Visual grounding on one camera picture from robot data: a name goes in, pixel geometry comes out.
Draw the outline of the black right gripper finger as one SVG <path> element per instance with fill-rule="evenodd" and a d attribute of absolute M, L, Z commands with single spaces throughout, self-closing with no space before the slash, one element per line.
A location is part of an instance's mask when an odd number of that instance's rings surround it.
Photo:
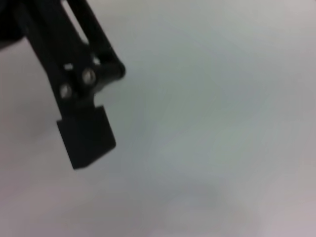
<path fill-rule="evenodd" d="M 61 119 L 57 122 L 73 169 L 86 168 L 116 146 L 105 109 L 94 96 L 125 76 L 96 16 L 85 0 L 68 5 L 82 40 L 60 0 L 3 0 L 0 46 L 26 38 L 45 70 Z"/>

